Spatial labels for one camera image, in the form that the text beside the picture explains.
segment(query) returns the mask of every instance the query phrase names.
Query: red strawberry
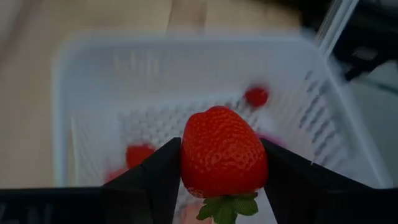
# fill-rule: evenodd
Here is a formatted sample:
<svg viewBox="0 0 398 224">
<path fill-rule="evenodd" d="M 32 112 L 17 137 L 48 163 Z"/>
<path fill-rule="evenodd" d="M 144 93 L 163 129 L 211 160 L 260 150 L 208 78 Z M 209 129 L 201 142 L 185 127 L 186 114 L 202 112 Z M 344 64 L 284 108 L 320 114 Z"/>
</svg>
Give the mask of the red strawberry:
<svg viewBox="0 0 398 224">
<path fill-rule="evenodd" d="M 132 145 L 126 151 L 126 164 L 133 168 L 141 164 L 146 158 L 155 152 L 155 148 L 149 144 Z"/>
<path fill-rule="evenodd" d="M 224 106 L 192 115 L 181 148 L 181 178 L 187 190 L 207 198 L 197 218 L 234 223 L 253 215 L 256 190 L 266 183 L 266 152 L 251 127 Z"/>
<path fill-rule="evenodd" d="M 254 87 L 246 91 L 244 97 L 253 108 L 259 108 L 267 103 L 268 91 L 263 87 Z"/>
</svg>

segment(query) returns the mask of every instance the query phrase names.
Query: wooden table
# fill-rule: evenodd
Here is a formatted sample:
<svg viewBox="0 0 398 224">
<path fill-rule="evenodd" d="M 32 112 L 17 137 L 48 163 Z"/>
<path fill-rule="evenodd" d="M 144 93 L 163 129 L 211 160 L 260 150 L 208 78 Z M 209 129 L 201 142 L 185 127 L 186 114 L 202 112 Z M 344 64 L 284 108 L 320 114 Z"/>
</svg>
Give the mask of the wooden table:
<svg viewBox="0 0 398 224">
<path fill-rule="evenodd" d="M 0 187 L 53 186 L 53 56 L 71 33 L 134 29 L 170 35 L 300 27 L 299 14 L 255 0 L 26 0 L 0 52 Z"/>
</svg>

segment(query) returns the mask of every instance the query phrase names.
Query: strawberry leaf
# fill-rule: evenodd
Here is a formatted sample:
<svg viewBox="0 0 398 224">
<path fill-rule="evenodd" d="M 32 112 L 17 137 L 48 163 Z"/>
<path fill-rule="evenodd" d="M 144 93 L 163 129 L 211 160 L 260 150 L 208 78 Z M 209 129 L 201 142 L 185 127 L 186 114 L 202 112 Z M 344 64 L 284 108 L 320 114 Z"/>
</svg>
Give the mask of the strawberry leaf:
<svg viewBox="0 0 398 224">
<path fill-rule="evenodd" d="M 240 194 L 240 195 L 234 195 L 233 197 L 235 198 L 240 198 L 240 199 L 254 199 L 258 196 L 259 194 L 257 192 L 254 193 L 248 193 L 248 194 Z"/>
<path fill-rule="evenodd" d="M 209 204 L 209 203 L 220 203 L 221 197 L 213 197 L 213 198 L 206 198 L 204 199 L 203 203 L 204 204 Z"/>
<path fill-rule="evenodd" d="M 204 220 L 206 218 L 212 217 L 214 214 L 218 212 L 221 206 L 220 200 L 214 200 L 208 202 L 206 205 L 202 206 L 197 216 L 197 220 Z"/>
<path fill-rule="evenodd" d="M 254 215 L 259 209 L 257 207 L 256 201 L 252 199 L 241 199 L 235 197 L 233 199 L 234 211 L 241 215 Z"/>
<path fill-rule="evenodd" d="M 220 209 L 213 216 L 217 224 L 235 224 L 237 214 L 234 212 L 233 200 L 223 200 Z"/>
</svg>

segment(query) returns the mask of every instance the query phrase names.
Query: black object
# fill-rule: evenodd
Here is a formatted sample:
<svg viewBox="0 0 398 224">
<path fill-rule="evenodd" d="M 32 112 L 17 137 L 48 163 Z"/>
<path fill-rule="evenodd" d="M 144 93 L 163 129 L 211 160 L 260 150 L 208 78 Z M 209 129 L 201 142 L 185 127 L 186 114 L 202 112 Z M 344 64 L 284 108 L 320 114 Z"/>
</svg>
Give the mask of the black object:
<svg viewBox="0 0 398 224">
<path fill-rule="evenodd" d="M 264 187 L 278 224 L 398 223 L 398 190 L 374 190 L 263 140 Z M 180 138 L 102 187 L 0 190 L 0 223 L 170 224 L 180 184 Z"/>
<path fill-rule="evenodd" d="M 0 223 L 171 223 L 180 138 L 102 187 L 0 190 Z"/>
<path fill-rule="evenodd" d="M 398 59 L 398 9 L 360 1 L 341 33 L 335 56 L 351 65 L 346 80 Z"/>
</svg>

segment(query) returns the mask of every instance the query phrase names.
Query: small strawberry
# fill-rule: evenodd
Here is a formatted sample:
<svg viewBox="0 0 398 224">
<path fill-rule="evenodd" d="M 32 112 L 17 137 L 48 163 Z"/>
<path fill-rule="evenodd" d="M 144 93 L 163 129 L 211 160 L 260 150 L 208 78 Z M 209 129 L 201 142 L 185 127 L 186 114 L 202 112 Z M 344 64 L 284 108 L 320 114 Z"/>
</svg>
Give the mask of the small strawberry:
<svg viewBox="0 0 398 224">
<path fill-rule="evenodd" d="M 128 168 L 133 168 L 141 164 L 146 158 L 155 152 L 155 148 L 150 144 L 132 145 L 127 147 L 126 164 Z"/>
<path fill-rule="evenodd" d="M 194 196 L 206 198 L 197 218 L 234 223 L 257 213 L 256 190 L 266 183 L 266 152 L 251 127 L 224 106 L 192 115 L 181 148 L 181 178 Z"/>
<path fill-rule="evenodd" d="M 245 92 L 244 97 L 253 108 L 260 108 L 267 103 L 268 91 L 263 87 L 253 87 Z"/>
</svg>

